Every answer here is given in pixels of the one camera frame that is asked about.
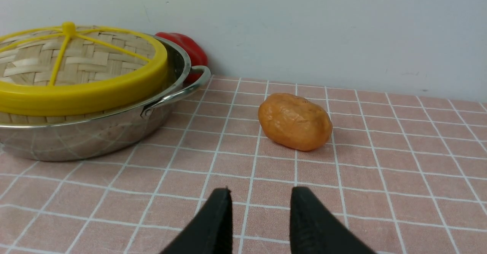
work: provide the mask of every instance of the white wall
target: white wall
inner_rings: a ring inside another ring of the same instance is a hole
[[[188,34],[214,73],[487,101],[487,0],[0,0],[0,34],[65,20]]]

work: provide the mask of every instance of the yellow plastic rim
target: yellow plastic rim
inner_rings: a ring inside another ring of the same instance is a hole
[[[26,116],[68,116],[83,115],[100,112],[147,98],[154,94],[166,80],[168,72],[167,50],[164,45],[146,34],[109,27],[97,27],[96,29],[76,31],[72,22],[63,23],[62,27],[38,28],[25,30],[0,37],[0,42],[22,34],[52,30],[58,34],[50,34],[14,42],[0,49],[0,53],[17,47],[20,44],[33,40],[51,37],[66,36],[57,56],[51,81],[48,86],[24,86],[0,81],[0,112],[26,115]],[[123,32],[140,37],[152,44],[155,49],[153,59],[147,59],[131,51],[127,51],[112,44],[84,36],[89,32]],[[74,38],[83,38],[94,43],[122,51],[130,56],[147,61],[147,64],[138,70],[125,75],[104,81],[90,82],[78,85],[55,86],[57,72],[61,65],[64,51],[69,41]]]

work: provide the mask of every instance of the stainless steel pot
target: stainless steel pot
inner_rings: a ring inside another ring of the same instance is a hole
[[[47,125],[0,123],[0,148],[40,161],[72,161],[97,157],[132,145],[165,123],[174,103],[193,94],[210,79],[206,66],[191,66],[188,54],[174,42],[153,36],[167,49],[174,84],[136,105],[75,122]],[[190,72],[202,76],[183,88]]]

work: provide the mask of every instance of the yellow lid spokes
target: yellow lid spokes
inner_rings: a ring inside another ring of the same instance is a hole
[[[118,28],[97,26],[96,28],[77,29],[73,22],[65,22],[62,27],[24,30],[0,37],[0,45],[11,42],[0,48],[0,60],[7,63],[3,67],[0,65],[2,68],[0,70],[0,112],[28,116],[88,114],[132,103],[147,97],[161,87],[169,68],[167,51],[162,43],[146,34]],[[105,38],[102,40],[87,36],[92,32],[111,34],[114,39],[116,37],[117,42],[110,44],[110,41],[107,42]],[[62,43],[60,40],[56,40],[61,36],[64,36]],[[73,40],[75,38],[84,39],[91,44],[82,44],[80,47],[80,43]],[[53,39],[53,41],[45,45],[44,39]],[[77,50],[68,50],[71,40],[73,40],[73,45],[78,46]],[[118,41],[125,41],[125,46],[123,42],[121,47],[118,46]],[[112,52],[97,50],[93,44],[108,47],[112,49]],[[71,62],[63,68],[63,60],[78,59],[78,56],[72,56],[72,53],[77,53],[77,51],[83,53],[82,57],[86,57],[87,61],[79,64]],[[132,56],[132,59],[137,58],[147,63],[139,65],[140,67],[137,68],[138,64],[134,65],[134,60],[125,60],[116,54],[112,57],[112,53],[123,53]],[[32,55],[32,58],[25,58],[26,55]],[[53,61],[52,68],[49,68],[50,60]],[[46,68],[51,70],[51,74],[46,73]],[[116,72],[115,74],[118,75],[113,75],[111,74],[112,68],[121,69],[122,73]],[[9,69],[24,71],[18,72],[12,77],[12,75],[7,75],[6,71]],[[31,82],[38,82],[38,77],[40,82],[46,84],[43,86],[31,85]],[[29,80],[30,83],[15,83],[11,78]],[[66,82],[71,82],[66,79],[72,80],[72,78],[75,83],[66,84]]]

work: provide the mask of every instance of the pot handle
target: pot handle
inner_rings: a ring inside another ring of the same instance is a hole
[[[140,116],[142,118],[148,118],[151,116],[154,109],[168,105],[168,104],[175,103],[175,102],[182,100],[188,96],[191,96],[198,89],[200,89],[200,87],[202,87],[204,84],[206,84],[209,81],[210,77],[212,76],[212,73],[210,72],[209,68],[204,66],[204,65],[195,65],[195,66],[191,67],[190,72],[199,72],[199,73],[202,72],[202,75],[201,75],[201,77],[199,77],[198,80],[196,80],[196,82],[185,87],[184,89],[181,89],[180,91],[177,91],[177,92],[170,94],[168,96],[164,96],[164,97],[160,98],[159,100],[154,101],[154,102],[144,106]]]

